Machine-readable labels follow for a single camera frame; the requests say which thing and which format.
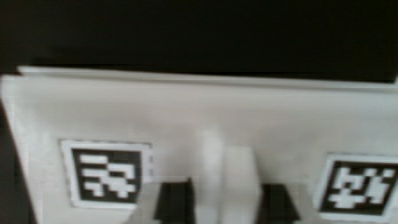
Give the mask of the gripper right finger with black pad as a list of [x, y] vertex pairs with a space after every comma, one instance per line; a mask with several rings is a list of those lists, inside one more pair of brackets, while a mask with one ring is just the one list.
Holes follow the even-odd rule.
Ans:
[[283, 183], [267, 183], [262, 190], [258, 224], [304, 224], [308, 202], [303, 189]]

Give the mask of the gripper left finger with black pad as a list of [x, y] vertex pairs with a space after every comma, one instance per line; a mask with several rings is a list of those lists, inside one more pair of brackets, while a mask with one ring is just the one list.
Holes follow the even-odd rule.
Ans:
[[130, 224], [196, 224], [193, 179], [145, 185]]

